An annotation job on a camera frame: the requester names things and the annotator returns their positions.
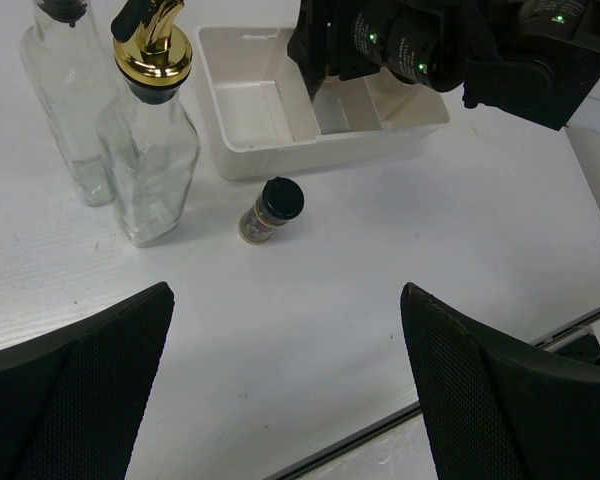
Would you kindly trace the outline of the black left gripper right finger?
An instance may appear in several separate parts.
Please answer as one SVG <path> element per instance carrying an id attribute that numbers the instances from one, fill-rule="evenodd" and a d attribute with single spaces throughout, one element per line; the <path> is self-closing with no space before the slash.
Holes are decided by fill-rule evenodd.
<path id="1" fill-rule="evenodd" d="M 484 325 L 414 283 L 401 319 L 440 479 L 600 479 L 600 357 Z"/>

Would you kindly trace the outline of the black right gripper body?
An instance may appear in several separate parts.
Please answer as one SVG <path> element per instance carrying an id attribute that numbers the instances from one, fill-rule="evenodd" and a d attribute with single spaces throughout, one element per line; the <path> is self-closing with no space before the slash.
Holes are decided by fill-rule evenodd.
<path id="1" fill-rule="evenodd" d="M 496 1 L 304 1 L 287 43 L 309 97 L 329 78 L 388 70 L 398 81 L 448 92 L 466 60 L 495 60 Z"/>

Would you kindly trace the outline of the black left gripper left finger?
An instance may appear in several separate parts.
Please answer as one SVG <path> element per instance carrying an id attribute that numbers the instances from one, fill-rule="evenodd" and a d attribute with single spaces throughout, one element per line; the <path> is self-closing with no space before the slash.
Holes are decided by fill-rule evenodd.
<path id="1" fill-rule="evenodd" d="M 165 282 L 0 350 L 0 479 L 122 479 L 174 310 Z"/>

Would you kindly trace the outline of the spice jar black lid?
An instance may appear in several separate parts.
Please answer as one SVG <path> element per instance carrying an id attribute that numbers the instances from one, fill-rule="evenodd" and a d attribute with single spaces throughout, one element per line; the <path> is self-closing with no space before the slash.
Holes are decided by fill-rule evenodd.
<path id="1" fill-rule="evenodd" d="M 295 181 L 285 177 L 272 178 L 241 217 L 239 233 L 248 243 L 266 243 L 278 230 L 297 218 L 304 206 L 304 192 Z"/>

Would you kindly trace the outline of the glass oil bottle gold spout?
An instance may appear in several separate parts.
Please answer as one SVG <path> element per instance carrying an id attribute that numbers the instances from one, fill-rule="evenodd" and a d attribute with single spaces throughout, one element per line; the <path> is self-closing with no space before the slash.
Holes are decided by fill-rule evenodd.
<path id="1" fill-rule="evenodd" d="M 136 247 L 156 243 L 184 212 L 200 155 L 179 98 L 193 66 L 175 24 L 182 1 L 128 1 L 111 23 L 115 65 L 126 83 L 96 120 L 114 213 Z"/>

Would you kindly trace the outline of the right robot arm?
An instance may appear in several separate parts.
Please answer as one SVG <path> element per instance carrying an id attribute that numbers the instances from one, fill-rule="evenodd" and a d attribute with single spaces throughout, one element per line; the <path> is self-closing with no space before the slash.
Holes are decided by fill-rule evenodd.
<path id="1" fill-rule="evenodd" d="M 466 108 L 600 134 L 600 1 L 304 1 L 287 53 L 310 96 L 381 70 Z"/>

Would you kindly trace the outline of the white divided organizer bin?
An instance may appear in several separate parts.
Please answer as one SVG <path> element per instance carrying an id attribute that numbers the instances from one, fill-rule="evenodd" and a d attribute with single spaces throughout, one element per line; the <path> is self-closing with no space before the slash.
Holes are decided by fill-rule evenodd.
<path id="1" fill-rule="evenodd" d="M 387 70 L 307 93 L 289 28 L 201 26 L 194 85 L 226 180 L 268 178 L 412 152 L 450 120 L 440 94 Z"/>

